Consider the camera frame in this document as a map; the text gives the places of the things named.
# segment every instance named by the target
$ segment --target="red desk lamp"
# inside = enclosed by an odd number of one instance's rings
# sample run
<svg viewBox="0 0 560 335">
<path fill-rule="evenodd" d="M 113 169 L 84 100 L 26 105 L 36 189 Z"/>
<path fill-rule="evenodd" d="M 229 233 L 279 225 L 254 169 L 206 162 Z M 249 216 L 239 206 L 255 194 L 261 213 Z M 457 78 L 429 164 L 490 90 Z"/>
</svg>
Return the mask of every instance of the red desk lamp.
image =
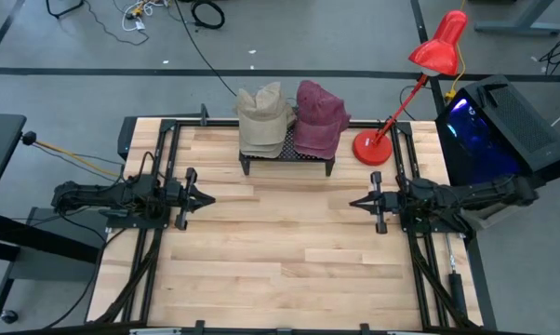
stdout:
<svg viewBox="0 0 560 335">
<path fill-rule="evenodd" d="M 410 92 L 408 98 L 385 127 L 377 130 L 365 130 L 356 136 L 353 141 L 353 152 L 359 161 L 370 166 L 377 166 L 390 158 L 390 155 L 392 155 L 392 142 L 385 136 L 385 133 L 425 84 L 427 76 L 438 74 L 456 75 L 458 73 L 456 44 L 466 23 L 468 23 L 466 14 L 459 10 L 450 11 L 441 19 L 433 39 L 423 43 L 410 54 L 408 59 L 421 67 L 422 76 L 412 92 Z"/>
</svg>

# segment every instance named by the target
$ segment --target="chair wheel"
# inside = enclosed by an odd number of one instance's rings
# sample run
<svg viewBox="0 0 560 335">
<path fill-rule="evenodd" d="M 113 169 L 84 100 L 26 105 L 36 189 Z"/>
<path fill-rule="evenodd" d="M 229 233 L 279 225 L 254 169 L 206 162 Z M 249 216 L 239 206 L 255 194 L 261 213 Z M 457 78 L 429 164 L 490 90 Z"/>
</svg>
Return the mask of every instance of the chair wheel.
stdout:
<svg viewBox="0 0 560 335">
<path fill-rule="evenodd" d="M 11 310 L 4 310 L 1 312 L 0 320 L 7 323 L 8 325 L 18 321 L 18 314 Z"/>
</svg>

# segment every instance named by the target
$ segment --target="wooden table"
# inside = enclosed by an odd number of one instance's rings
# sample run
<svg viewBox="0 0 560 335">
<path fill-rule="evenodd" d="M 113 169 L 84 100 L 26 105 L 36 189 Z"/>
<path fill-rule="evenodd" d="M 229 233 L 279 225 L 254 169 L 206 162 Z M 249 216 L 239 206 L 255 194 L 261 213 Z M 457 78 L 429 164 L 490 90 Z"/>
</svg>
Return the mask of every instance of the wooden table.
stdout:
<svg viewBox="0 0 560 335">
<path fill-rule="evenodd" d="M 138 120 L 126 175 L 137 174 L 143 153 L 153 151 L 160 121 Z M 447 183 L 434 123 L 413 122 L 412 129 L 420 175 Z M 199 189 L 217 203 L 190 214 L 187 231 L 165 231 L 149 326 L 193 327 L 201 319 L 214 328 L 358 329 L 368 323 L 372 329 L 421 329 L 398 217 L 388 216 L 389 233 L 379 235 L 373 216 L 348 205 L 370 190 L 374 170 L 382 173 L 383 190 L 397 189 L 393 157 L 380 167 L 353 157 L 358 131 L 342 133 L 329 178 L 323 164 L 275 162 L 253 162 L 246 177 L 238 161 L 238 127 L 183 127 L 175 175 L 182 179 L 187 167 L 195 168 Z M 101 315 L 127 282 L 137 233 L 124 232 L 104 252 L 88 320 Z M 463 242 L 451 237 L 469 317 L 481 324 Z M 447 287 L 446 238 L 433 238 Z M 433 291 L 426 280 L 425 286 L 437 325 Z M 141 295 L 136 297 L 135 318 Z"/>
</svg>

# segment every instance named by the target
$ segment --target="hat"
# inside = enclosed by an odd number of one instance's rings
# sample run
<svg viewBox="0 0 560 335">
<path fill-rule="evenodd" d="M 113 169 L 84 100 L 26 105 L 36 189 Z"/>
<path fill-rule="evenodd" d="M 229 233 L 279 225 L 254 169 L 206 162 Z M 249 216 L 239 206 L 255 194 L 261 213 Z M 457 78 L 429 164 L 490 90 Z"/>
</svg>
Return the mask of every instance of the hat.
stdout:
<svg viewBox="0 0 560 335">
<path fill-rule="evenodd" d="M 310 80 L 302 81 L 297 92 L 299 119 L 295 126 L 295 151 L 300 154 L 331 159 L 336 155 L 340 133 L 348 127 L 351 116 L 344 100 Z"/>
<path fill-rule="evenodd" d="M 280 155 L 287 127 L 295 119 L 280 83 L 267 85 L 255 97 L 239 89 L 234 110 L 239 117 L 239 145 L 243 154 L 267 158 Z"/>
</svg>

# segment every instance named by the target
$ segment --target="concrete floor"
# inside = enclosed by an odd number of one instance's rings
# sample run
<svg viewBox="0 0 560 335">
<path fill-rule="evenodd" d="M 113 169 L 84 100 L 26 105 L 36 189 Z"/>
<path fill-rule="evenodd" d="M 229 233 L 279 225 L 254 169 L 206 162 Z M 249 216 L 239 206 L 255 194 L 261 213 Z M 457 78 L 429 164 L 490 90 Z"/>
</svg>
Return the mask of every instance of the concrete floor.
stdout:
<svg viewBox="0 0 560 335">
<path fill-rule="evenodd" d="M 53 0 L 59 11 L 77 0 Z M 121 30 L 121 13 L 111 1 L 89 0 L 99 19 L 122 39 L 138 42 L 137 33 Z M 443 14 L 460 6 L 459 0 L 419 0 L 429 35 Z M 16 0 L 0 0 L 0 27 Z M 219 31 L 191 29 L 210 63 L 226 70 L 369 70 L 416 71 L 407 61 L 419 43 L 410 3 L 403 0 L 228 0 L 219 5 L 226 25 Z M 470 24 L 460 47 L 469 74 L 541 74 L 542 63 L 532 60 L 548 51 L 559 37 L 518 37 L 480 34 L 472 29 L 478 20 L 511 20 L 527 2 L 493 4 L 471 1 L 465 11 Z M 189 6 L 181 5 L 188 21 Z M 177 18 L 175 10 L 171 15 Z M 560 23 L 560 0 L 542 20 Z M 0 68 L 62 69 L 207 69 L 182 25 L 163 8 L 145 20 L 150 40 L 140 47 L 117 43 L 103 33 L 84 6 L 61 20 L 46 13 L 43 1 L 27 0 L 0 45 Z M 299 81 L 313 79 L 346 100 L 353 118 L 385 118 L 398 106 L 405 79 L 225 77 L 234 90 L 257 90 L 275 80 L 294 97 Z M 560 83 L 514 83 L 542 116 L 553 121 L 560 115 Z M 443 91 L 451 82 L 441 81 Z M 4 75 L 0 74 L 0 113 L 25 114 L 25 130 L 36 131 L 42 141 L 68 150 L 117 159 L 118 129 L 124 116 L 195 113 L 205 103 L 212 116 L 232 116 L 233 96 L 213 76 L 128 75 Z M 431 92 L 423 90 L 408 107 L 418 119 L 436 116 Z M 0 182 L 0 214 L 25 217 L 30 207 L 48 207 L 53 187 L 64 181 L 103 183 L 104 180 L 69 166 L 37 149 L 18 147 Z M 559 234 L 543 233 L 543 224 L 560 231 L 560 182 L 543 194 L 534 215 L 514 217 L 504 229 L 489 231 L 483 242 L 491 253 L 487 281 L 497 293 L 494 310 L 501 330 L 560 334 L 560 277 L 553 280 L 560 262 Z M 513 241 L 543 241 L 546 248 Z M 510 245 L 513 249 L 502 249 Z M 524 264 L 510 270 L 510 264 Z M 0 277 L 5 271 L 0 262 Z M 530 280 L 532 271 L 540 280 Z M 0 322 L 0 331 L 38 328 L 58 317 L 77 299 L 85 283 L 21 281 L 9 296 L 7 307 L 18 311 L 21 321 Z M 80 324 L 87 300 L 62 325 Z M 546 322 L 527 322 L 541 315 Z"/>
</svg>

